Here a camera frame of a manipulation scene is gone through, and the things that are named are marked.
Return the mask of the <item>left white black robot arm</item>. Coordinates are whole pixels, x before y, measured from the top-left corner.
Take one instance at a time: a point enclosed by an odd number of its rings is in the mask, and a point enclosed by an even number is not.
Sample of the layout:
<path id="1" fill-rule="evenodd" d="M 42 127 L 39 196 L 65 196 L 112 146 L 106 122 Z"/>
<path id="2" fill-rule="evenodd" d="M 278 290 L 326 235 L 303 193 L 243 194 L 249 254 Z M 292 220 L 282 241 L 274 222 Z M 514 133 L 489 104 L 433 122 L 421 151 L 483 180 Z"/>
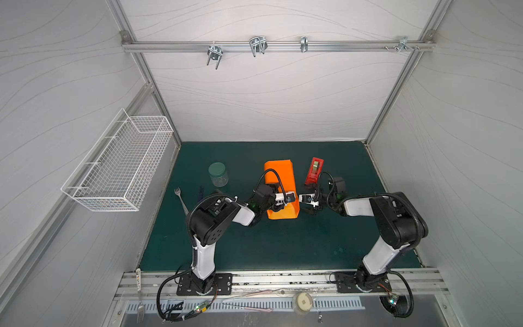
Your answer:
<path id="1" fill-rule="evenodd" d="M 191 277 L 210 283 L 215 276 L 215 245 L 232 223 L 252 227 L 276 204 L 279 187 L 258 185 L 247 202 L 219 190 L 205 197 L 187 216 L 193 249 Z"/>

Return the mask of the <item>orange wrapping paper sheet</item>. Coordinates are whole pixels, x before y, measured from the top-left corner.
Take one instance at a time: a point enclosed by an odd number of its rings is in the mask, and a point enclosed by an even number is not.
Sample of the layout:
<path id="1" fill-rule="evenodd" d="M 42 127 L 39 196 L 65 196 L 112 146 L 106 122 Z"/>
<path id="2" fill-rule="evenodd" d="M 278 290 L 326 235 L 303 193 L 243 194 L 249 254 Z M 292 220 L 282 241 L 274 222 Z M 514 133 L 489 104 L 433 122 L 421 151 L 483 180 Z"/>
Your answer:
<path id="1" fill-rule="evenodd" d="M 295 196 L 295 200 L 286 204 L 280 211 L 267 210 L 268 219 L 296 219 L 300 212 L 300 204 L 298 201 L 298 192 L 296 190 L 293 163 L 290 159 L 268 161 L 264 164 L 264 170 L 268 169 L 273 169 L 278 173 L 280 180 L 283 183 L 285 193 L 293 192 Z"/>

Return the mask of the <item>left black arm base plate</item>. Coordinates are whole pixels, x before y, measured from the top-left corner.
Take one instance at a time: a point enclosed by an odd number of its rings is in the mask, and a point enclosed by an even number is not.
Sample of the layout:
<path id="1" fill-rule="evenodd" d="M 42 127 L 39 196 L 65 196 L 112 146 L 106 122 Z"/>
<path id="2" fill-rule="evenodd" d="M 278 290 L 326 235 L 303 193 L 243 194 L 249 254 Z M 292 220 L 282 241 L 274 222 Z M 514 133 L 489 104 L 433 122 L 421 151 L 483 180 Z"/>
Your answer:
<path id="1" fill-rule="evenodd" d="M 232 293 L 232 274 L 214 273 L 206 279 L 198 279 L 192 272 L 180 277 L 177 296 L 230 295 Z"/>

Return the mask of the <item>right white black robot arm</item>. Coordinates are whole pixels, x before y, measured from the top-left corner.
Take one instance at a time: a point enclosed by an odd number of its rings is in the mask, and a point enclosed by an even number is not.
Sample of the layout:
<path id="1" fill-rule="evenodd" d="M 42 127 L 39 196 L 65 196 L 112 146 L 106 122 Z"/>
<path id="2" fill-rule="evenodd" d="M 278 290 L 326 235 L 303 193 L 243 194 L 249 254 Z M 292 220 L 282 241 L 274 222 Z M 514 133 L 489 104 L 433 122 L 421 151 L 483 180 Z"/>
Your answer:
<path id="1" fill-rule="evenodd" d="M 428 236 L 428 226 L 403 192 L 374 193 L 348 196 L 345 181 L 330 177 L 327 194 L 316 183 L 313 192 L 299 195 L 299 202 L 311 207 L 313 213 L 328 207 L 343 217 L 371 217 L 375 220 L 379 238 L 362 259 L 354 274 L 354 283 L 363 292 L 370 292 L 387 278 L 399 256 L 415 249 Z"/>

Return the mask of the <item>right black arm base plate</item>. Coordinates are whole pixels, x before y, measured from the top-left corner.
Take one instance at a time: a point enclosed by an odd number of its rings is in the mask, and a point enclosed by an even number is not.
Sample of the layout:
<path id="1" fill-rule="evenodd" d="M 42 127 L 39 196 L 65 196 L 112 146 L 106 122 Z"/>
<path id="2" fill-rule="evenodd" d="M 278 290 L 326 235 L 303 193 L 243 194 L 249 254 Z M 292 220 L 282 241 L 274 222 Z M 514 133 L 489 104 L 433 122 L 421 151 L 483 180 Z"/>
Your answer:
<path id="1" fill-rule="evenodd" d="M 341 294 L 348 293 L 386 293 L 392 290 L 386 273 L 372 275 L 365 270 L 355 272 L 335 272 L 336 291 Z"/>

